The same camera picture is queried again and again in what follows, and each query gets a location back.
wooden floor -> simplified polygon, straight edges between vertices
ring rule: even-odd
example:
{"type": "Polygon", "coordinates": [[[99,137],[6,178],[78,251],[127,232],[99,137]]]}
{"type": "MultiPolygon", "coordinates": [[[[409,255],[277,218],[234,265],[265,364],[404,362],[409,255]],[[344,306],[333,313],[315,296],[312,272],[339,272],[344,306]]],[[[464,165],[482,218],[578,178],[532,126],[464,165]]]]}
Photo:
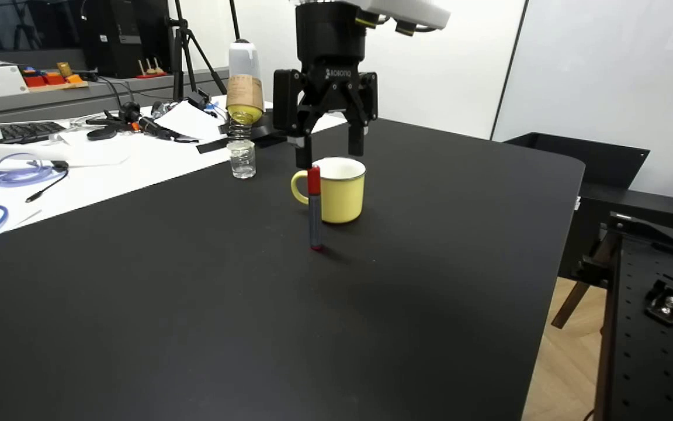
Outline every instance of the wooden floor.
{"type": "Polygon", "coordinates": [[[564,330],[548,324],[571,293],[558,279],[523,421],[581,421],[594,410],[605,290],[592,288],[564,330]]]}

metal stand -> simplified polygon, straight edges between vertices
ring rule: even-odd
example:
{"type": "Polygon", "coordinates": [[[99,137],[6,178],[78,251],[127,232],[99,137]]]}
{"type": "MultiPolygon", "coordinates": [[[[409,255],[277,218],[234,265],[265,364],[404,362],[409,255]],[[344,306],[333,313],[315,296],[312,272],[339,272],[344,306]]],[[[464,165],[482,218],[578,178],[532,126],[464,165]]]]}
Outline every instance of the metal stand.
{"type": "Polygon", "coordinates": [[[194,31],[189,28],[189,20],[183,19],[183,9],[180,9],[180,0],[175,0],[175,17],[171,20],[171,40],[173,40],[173,48],[171,48],[171,61],[173,61],[173,100],[183,100],[183,61],[186,64],[186,73],[189,73],[189,87],[191,94],[201,95],[201,100],[207,100],[207,94],[204,94],[201,89],[197,89],[197,76],[194,76],[194,64],[191,64],[191,52],[189,52],[189,41],[194,41],[198,57],[204,58],[205,68],[211,69],[219,94],[227,94],[222,76],[214,73],[213,64],[207,61],[207,57],[204,53],[194,31]]]}
{"type": "Polygon", "coordinates": [[[642,239],[652,240],[652,248],[673,255],[673,237],[671,234],[661,232],[652,223],[612,213],[610,223],[608,223],[605,239],[599,244],[599,248],[592,258],[585,258],[580,261],[575,286],[551,321],[553,328],[558,328],[558,330],[566,328],[575,306],[580,304],[580,300],[587,295],[587,290],[592,286],[600,286],[600,288],[610,286],[612,261],[614,261],[614,255],[619,253],[622,234],[642,237],[642,239]]]}

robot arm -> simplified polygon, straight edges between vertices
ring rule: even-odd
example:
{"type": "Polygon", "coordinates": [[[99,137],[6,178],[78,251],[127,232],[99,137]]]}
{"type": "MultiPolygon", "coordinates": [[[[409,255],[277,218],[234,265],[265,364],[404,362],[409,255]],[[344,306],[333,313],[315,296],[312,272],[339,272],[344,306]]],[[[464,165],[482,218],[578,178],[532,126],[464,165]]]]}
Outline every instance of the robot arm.
{"type": "Polygon", "coordinates": [[[414,31],[442,31],[449,24],[449,12],[432,0],[344,0],[360,6],[358,19],[366,25],[381,24],[381,17],[397,20],[397,31],[412,35],[414,31]]]}
{"type": "Polygon", "coordinates": [[[273,73],[273,126],[297,140],[298,168],[312,161],[315,121],[333,109],[351,126],[347,155],[362,155],[369,121],[378,116],[378,75],[360,73],[358,66],[365,58],[365,31],[381,24],[384,14],[397,19],[397,31],[406,35],[444,28],[449,20],[449,12],[429,0],[298,0],[302,69],[273,73]]]}

white wall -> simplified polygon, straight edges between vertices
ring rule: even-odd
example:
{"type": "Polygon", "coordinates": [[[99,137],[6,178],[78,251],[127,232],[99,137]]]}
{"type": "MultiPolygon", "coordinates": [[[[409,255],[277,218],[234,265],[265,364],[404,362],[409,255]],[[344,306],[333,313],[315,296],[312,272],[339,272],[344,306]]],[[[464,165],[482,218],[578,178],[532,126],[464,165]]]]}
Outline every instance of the white wall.
{"type": "MultiPolygon", "coordinates": [[[[256,44],[266,99],[276,68],[298,68],[294,5],[238,0],[241,32],[256,44]]],[[[378,73],[381,116],[485,137],[523,0],[439,0],[451,9],[442,32],[404,37],[392,24],[371,31],[362,69],[378,73]]],[[[185,0],[186,19],[214,66],[234,40],[227,0],[185,0]]]]}
{"type": "Polygon", "coordinates": [[[496,137],[527,130],[648,148],[673,197],[673,0],[532,0],[496,137]]]}

black table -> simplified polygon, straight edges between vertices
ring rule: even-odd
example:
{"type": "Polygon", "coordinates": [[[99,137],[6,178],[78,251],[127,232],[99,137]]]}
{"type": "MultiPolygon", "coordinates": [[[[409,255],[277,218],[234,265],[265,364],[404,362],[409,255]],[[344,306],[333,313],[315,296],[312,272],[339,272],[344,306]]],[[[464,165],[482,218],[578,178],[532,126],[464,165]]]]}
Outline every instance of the black table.
{"type": "Polygon", "coordinates": [[[0,419],[519,419],[581,164],[392,121],[365,161],[328,255],[289,145],[0,237],[0,419]]]}
{"type": "Polygon", "coordinates": [[[626,213],[631,218],[673,227],[673,197],[614,190],[605,185],[581,185],[580,210],[571,223],[567,244],[558,269],[560,275],[575,279],[575,286],[551,317],[553,328],[566,328],[580,300],[594,286],[594,279],[587,279],[580,269],[585,258],[594,258],[610,213],[626,213]]]}
{"type": "Polygon", "coordinates": [[[645,313],[645,295],[673,275],[673,255],[624,237],[600,348],[596,419],[673,421],[673,328],[645,313]]]}

